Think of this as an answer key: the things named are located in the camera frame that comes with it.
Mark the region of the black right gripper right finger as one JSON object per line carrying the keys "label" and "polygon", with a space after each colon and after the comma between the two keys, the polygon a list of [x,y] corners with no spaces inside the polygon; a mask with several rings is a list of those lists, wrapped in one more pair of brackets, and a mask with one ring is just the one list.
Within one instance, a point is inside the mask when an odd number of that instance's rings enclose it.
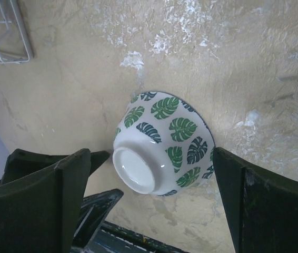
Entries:
{"label": "black right gripper right finger", "polygon": [[298,252],[298,181],[215,148],[213,165],[236,252]]}

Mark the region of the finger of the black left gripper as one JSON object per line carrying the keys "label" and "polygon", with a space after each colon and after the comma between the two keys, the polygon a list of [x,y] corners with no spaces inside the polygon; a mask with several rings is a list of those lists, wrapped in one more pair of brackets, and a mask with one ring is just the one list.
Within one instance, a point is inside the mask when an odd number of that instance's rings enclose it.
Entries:
{"label": "finger of the black left gripper", "polygon": [[46,155],[16,149],[7,158],[0,186],[51,166],[66,155]]}
{"label": "finger of the black left gripper", "polygon": [[112,189],[84,197],[74,233],[72,249],[88,249],[109,212],[124,192]]}

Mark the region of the white wire dish rack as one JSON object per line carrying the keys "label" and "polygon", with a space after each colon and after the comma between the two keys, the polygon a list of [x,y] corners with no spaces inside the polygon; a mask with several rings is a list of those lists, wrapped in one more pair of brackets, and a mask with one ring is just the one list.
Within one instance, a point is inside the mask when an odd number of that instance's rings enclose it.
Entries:
{"label": "white wire dish rack", "polygon": [[18,1],[0,1],[0,64],[22,64],[33,58]]}

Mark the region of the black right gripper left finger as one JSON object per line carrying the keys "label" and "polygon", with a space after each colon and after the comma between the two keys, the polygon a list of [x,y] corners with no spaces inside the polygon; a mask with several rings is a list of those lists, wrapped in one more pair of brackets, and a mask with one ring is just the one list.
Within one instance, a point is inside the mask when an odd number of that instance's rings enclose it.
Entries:
{"label": "black right gripper left finger", "polygon": [[90,175],[91,153],[0,186],[0,252],[69,252]]}

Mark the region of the green leaf pattern bowl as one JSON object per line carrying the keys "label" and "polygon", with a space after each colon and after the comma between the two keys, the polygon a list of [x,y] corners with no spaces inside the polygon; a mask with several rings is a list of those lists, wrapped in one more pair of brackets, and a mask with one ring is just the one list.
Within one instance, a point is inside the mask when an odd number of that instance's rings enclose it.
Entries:
{"label": "green leaf pattern bowl", "polygon": [[214,173],[212,134],[196,110],[159,91],[134,96],[113,141],[118,176],[140,194],[173,196]]}

